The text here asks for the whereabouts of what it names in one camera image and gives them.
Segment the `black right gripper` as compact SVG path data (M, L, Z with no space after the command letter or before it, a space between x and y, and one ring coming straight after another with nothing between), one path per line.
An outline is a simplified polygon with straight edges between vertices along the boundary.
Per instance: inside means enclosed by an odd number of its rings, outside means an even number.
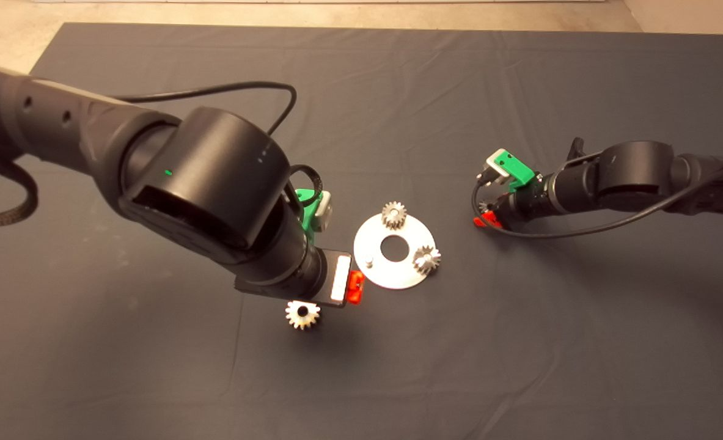
M532 222L540 218L540 183L529 183L490 203L490 210L473 217L475 227L504 229L502 222Z

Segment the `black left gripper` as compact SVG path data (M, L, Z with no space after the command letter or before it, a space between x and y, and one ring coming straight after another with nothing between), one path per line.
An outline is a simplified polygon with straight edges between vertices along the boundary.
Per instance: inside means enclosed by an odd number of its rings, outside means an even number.
M300 266L283 281L262 286L237 277L233 287L241 293L322 307L359 304L366 277L361 270L350 270L351 262L347 252L311 247Z

